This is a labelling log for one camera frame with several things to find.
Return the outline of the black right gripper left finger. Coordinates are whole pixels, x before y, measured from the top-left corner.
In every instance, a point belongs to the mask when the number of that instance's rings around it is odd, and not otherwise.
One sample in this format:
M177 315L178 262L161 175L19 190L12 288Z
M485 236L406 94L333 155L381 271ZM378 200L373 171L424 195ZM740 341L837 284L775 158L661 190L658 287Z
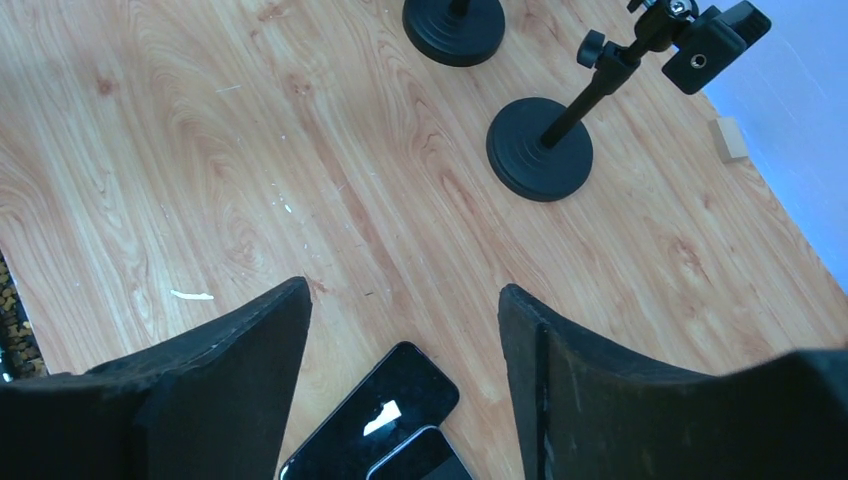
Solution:
M273 477L311 311L294 277L82 374L3 384L2 477Z

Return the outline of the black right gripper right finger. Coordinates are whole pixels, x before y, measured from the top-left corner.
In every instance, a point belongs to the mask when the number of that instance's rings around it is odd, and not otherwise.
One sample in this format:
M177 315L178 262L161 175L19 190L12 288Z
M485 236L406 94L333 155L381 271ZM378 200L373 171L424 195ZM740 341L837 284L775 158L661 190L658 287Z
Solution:
M528 479L843 479L847 353L713 376L650 358L518 285L497 319Z

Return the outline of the black round-base clamp stand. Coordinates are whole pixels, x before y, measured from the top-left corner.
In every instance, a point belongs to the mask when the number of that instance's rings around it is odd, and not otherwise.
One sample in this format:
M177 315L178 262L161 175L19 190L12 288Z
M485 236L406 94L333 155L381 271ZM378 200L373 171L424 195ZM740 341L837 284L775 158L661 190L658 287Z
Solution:
M681 92L693 95L772 28L771 19L750 1L726 10L701 9L695 1L631 1L627 9L640 14L634 41L622 46L589 31L576 60L594 74L569 105L527 97L507 104L494 117L486 136L487 158L513 193L554 202L586 183L593 144L582 120L631 78L646 54L674 47L662 72Z

